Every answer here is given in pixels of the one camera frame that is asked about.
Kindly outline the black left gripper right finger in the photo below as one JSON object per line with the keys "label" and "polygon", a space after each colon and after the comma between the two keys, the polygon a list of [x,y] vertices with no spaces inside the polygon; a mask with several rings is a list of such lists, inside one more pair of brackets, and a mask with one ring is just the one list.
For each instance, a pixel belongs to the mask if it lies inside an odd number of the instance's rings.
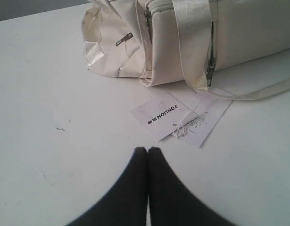
{"label": "black left gripper right finger", "polygon": [[181,182],[158,147],[148,150],[149,210],[153,226],[230,226]]}

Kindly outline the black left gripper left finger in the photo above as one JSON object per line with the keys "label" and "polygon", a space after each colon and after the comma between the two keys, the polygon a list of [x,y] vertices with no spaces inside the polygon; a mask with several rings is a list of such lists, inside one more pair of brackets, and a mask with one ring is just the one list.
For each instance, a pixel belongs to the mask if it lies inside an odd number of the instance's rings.
{"label": "black left gripper left finger", "polygon": [[148,186],[147,150],[134,149],[131,159],[113,186],[70,226],[145,226]]}

